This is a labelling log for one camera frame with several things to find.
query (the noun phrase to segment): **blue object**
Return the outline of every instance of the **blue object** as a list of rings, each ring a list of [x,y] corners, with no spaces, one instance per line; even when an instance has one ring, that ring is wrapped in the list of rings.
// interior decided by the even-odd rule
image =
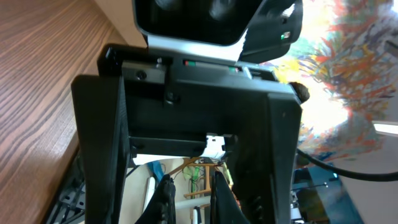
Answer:
[[[155,175],[156,181],[159,183],[164,175],[162,165],[159,161],[148,162],[148,169]]]

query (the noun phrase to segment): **colorful mural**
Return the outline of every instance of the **colorful mural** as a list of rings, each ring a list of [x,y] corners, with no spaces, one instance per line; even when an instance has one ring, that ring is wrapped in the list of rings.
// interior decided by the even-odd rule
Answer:
[[[304,0],[303,10],[299,40],[264,63],[309,88],[299,148],[326,161],[380,149],[371,121],[397,100],[398,2]]]

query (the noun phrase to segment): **brown wooden tabletop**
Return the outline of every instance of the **brown wooden tabletop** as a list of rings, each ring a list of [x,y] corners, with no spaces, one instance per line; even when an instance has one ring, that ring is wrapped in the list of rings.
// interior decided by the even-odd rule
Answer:
[[[78,144],[70,83],[124,43],[90,0],[0,0],[0,223],[40,223]]]

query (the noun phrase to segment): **wood grain surface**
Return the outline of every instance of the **wood grain surface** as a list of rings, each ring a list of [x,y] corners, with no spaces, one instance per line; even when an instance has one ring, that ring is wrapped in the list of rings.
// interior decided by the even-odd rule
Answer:
[[[0,0],[0,223],[40,223],[76,151],[70,82],[124,43],[90,0]]]

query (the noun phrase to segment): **wall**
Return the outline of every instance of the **wall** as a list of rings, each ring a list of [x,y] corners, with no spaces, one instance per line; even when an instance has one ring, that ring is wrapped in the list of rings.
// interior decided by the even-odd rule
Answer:
[[[134,23],[131,0],[95,0],[95,3],[113,23],[127,44],[146,47],[145,40]]]
[[[386,173],[398,171],[398,139],[387,137],[384,149],[362,154],[355,161],[333,161],[335,166],[356,172]],[[366,182],[340,176],[365,223],[398,222],[398,181]]]

